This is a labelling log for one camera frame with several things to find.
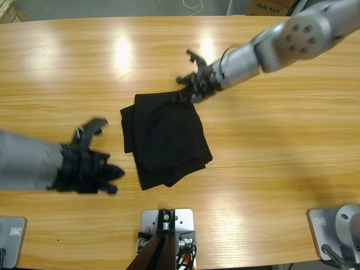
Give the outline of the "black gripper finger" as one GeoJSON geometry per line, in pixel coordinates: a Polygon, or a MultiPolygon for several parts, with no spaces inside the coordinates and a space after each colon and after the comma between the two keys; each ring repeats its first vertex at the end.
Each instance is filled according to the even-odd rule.
{"type": "Polygon", "coordinates": [[[174,91],[170,100],[174,104],[191,104],[191,91],[187,87],[174,91]]]}
{"type": "Polygon", "coordinates": [[[106,193],[108,193],[110,195],[116,194],[117,191],[118,191],[118,188],[115,185],[113,185],[113,184],[111,184],[109,182],[106,182],[106,181],[105,182],[98,182],[97,185],[98,185],[99,190],[101,190],[103,192],[106,192],[106,193]]]}
{"type": "Polygon", "coordinates": [[[99,171],[98,177],[103,180],[116,180],[125,175],[125,172],[118,166],[105,164],[99,171]]]}
{"type": "Polygon", "coordinates": [[[196,75],[195,74],[188,74],[184,77],[176,77],[175,81],[178,83],[178,84],[183,84],[185,85],[186,87],[192,87],[194,85],[194,81],[196,79],[196,75]]]}

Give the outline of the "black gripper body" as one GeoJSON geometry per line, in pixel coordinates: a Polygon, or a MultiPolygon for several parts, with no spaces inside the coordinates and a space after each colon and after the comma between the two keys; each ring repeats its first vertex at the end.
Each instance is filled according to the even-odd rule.
{"type": "Polygon", "coordinates": [[[75,191],[94,194],[100,189],[98,176],[107,165],[109,154],[81,149],[75,145],[61,145],[62,164],[56,171],[56,177],[47,190],[58,192],[75,191]]]}
{"type": "Polygon", "coordinates": [[[222,86],[218,83],[212,71],[201,71],[191,74],[196,75],[193,86],[187,87],[191,91],[191,102],[193,104],[201,102],[222,90],[222,86]]]}

